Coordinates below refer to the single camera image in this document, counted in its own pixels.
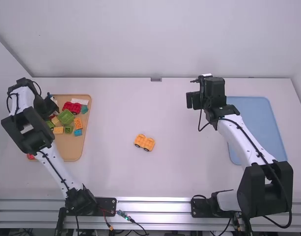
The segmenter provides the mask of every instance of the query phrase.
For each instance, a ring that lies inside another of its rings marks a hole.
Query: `yellow lego block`
[[[61,126],[61,127],[54,127],[53,128],[53,133],[54,134],[63,134],[63,129],[64,129],[63,126]]]
[[[80,118],[74,119],[75,129],[82,129],[82,121]]]
[[[55,126],[57,126],[57,125],[60,124],[60,121],[58,120],[57,117],[53,117],[53,118],[51,119],[51,121],[52,121],[52,123],[53,123]]]

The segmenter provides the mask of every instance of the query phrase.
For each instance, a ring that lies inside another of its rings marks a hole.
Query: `blue mat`
[[[272,107],[264,97],[228,97],[227,104],[233,104],[241,113],[244,124],[257,141],[278,161],[288,160]],[[233,148],[229,146],[231,161],[241,162]]]

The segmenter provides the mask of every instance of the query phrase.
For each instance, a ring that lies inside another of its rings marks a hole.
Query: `wooden tray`
[[[91,97],[88,94],[54,94],[53,97],[57,100],[59,111],[62,112],[62,107],[65,102],[70,102],[72,98],[86,99],[88,102],[88,112],[85,114],[79,113],[75,117],[79,117],[82,120],[82,135],[76,137],[74,135],[75,125],[72,122],[70,125],[74,127],[72,134],[58,134],[55,135],[54,142],[56,143],[58,152],[64,161],[77,161],[82,155],[82,148],[85,141],[87,122],[89,118]]]

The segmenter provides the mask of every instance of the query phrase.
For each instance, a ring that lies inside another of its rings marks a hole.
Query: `wire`
[[[78,223],[78,218],[77,218],[76,214],[75,214],[75,218],[76,218],[76,224],[77,224],[77,236],[80,236],[80,225]]]
[[[127,235],[129,235],[130,233],[132,232],[132,230],[130,230],[127,234],[125,234],[124,236],[127,236]]]
[[[270,164],[268,163],[268,161],[265,159],[264,155],[262,154],[262,152],[257,148],[257,146],[254,144],[254,142],[252,141],[252,139],[247,135],[247,133],[243,130],[243,128],[237,124],[235,121],[231,120],[231,119],[227,119],[227,118],[216,118],[214,120],[211,120],[210,122],[208,122],[207,124],[205,124],[201,129],[200,128],[200,121],[201,121],[201,112],[202,112],[202,109],[200,109],[200,116],[199,116],[199,123],[198,123],[198,131],[202,131],[205,127],[207,127],[207,125],[215,122],[215,121],[218,121],[218,120],[226,120],[226,121],[229,121],[233,124],[235,124],[237,126],[238,129],[240,129],[242,131],[242,133],[245,135],[245,137],[248,139],[248,141],[252,144],[252,146],[254,147],[255,151],[258,153],[258,156],[265,162],[266,166],[268,167],[269,171],[271,172],[271,174],[274,176],[275,180],[277,181],[283,195],[284,195],[284,198],[286,200],[286,206],[287,206],[287,209],[289,209],[289,221],[286,225],[280,225],[278,223],[276,223],[275,221],[273,221],[271,218],[267,217],[267,216],[263,216],[265,219],[269,220],[270,222],[272,222],[274,225],[282,228],[282,229],[287,229],[291,223],[292,223],[292,210],[291,208],[289,207],[289,200],[287,198],[287,194],[286,194],[286,191],[282,185],[282,183],[280,182],[280,179],[278,178],[277,174],[274,172],[274,170],[272,169],[272,167],[270,166]]]
[[[12,97],[11,97],[11,95],[16,95],[16,109],[15,109],[15,113],[14,113],[14,123],[15,123],[15,125],[16,125],[16,114],[17,114],[17,112],[18,112],[18,110],[19,110],[19,105],[18,105],[18,103],[19,103],[19,95],[18,95],[18,93],[10,93],[8,96],[7,96],[7,99],[6,99],[6,107],[7,107],[7,110],[8,110],[8,112],[10,113],[11,111],[10,111],[10,109],[9,109],[9,106],[8,106],[8,100],[9,100],[9,98],[11,98],[12,99]]]
[[[33,83],[33,84],[36,84],[36,85],[38,86],[38,88],[39,88],[39,91],[40,91],[40,93],[39,93],[39,96],[41,96],[41,93],[42,93],[42,91],[41,91],[41,88],[40,88],[40,86],[38,85],[38,83],[37,83],[37,82],[35,82],[35,81],[32,81],[32,83]]]
[[[139,234],[138,232],[136,232],[135,230],[133,230],[136,234],[138,234],[139,236],[147,236],[147,235],[149,235],[147,232],[146,232],[146,230],[144,229],[144,227],[142,227],[139,223],[137,223],[137,222],[134,222],[135,224],[137,224],[138,226],[140,226],[141,228],[142,228],[142,230],[144,230],[144,232],[145,232],[145,234],[143,234],[143,235],[141,235],[141,234]]]
[[[121,230],[121,231],[119,231],[119,232],[114,232],[114,234],[119,235],[119,234],[121,234],[121,233],[123,233],[123,232],[124,232],[124,230]]]
[[[52,169],[55,171],[55,173],[57,174],[57,176],[61,179],[61,183],[64,183],[67,191],[70,189],[67,184],[66,184],[66,180],[62,178],[62,176],[59,174],[59,172],[56,170],[56,168],[54,167],[54,165],[52,164],[52,162],[49,160],[49,158],[47,157],[47,154],[45,154],[43,151],[37,151],[42,153],[42,157],[45,157],[48,161],[48,163],[50,164],[50,166],[52,167]]]
[[[31,233],[30,231],[29,231],[29,229],[27,230],[27,229],[23,229],[25,232],[26,232],[26,234],[28,234],[29,236],[34,236],[33,235],[33,233]]]
[[[224,230],[223,230],[219,235],[215,235],[215,234],[214,234],[213,232],[211,232],[211,231],[210,231],[210,233],[211,233],[213,236],[221,236],[221,235],[223,235],[224,232],[227,231],[227,229],[228,229],[228,227],[229,227],[229,225],[230,225],[230,222],[231,222],[231,218],[229,219],[227,226],[224,228]]]

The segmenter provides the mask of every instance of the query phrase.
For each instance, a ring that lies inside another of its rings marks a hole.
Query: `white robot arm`
[[[238,190],[215,192],[209,199],[202,195],[199,196],[205,199],[193,197],[192,216],[231,218],[232,212],[240,211],[250,219],[289,212],[289,223],[281,226],[289,227],[293,189],[291,165],[287,161],[276,161],[245,126],[236,107],[226,103],[223,78],[205,74],[191,82],[200,84],[199,91],[186,94],[187,108],[200,110],[198,131],[211,124],[234,147],[244,170]],[[208,124],[200,129],[202,110]]]
[[[12,110],[1,124],[24,153],[33,154],[58,183],[65,198],[65,206],[75,215],[86,215],[97,210],[96,198],[67,171],[53,140],[55,136],[45,123],[57,105],[48,96],[43,99],[33,81],[21,78],[8,88]]]

